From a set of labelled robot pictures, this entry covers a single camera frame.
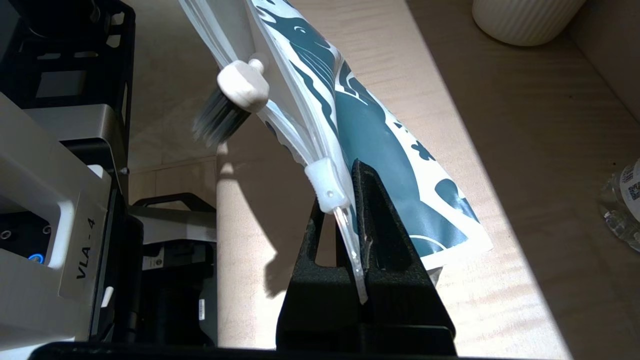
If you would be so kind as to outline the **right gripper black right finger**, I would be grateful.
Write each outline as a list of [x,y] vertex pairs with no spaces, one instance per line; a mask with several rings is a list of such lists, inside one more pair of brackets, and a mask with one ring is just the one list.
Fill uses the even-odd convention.
[[380,176],[359,160],[351,174],[369,294],[358,327],[361,349],[455,350],[455,326]]

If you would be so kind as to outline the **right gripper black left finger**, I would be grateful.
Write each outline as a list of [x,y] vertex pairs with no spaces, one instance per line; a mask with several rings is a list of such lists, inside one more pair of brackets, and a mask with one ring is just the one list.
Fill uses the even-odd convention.
[[276,324],[279,351],[361,350],[361,302],[342,235],[334,235],[336,266],[316,262],[325,213],[311,208]]

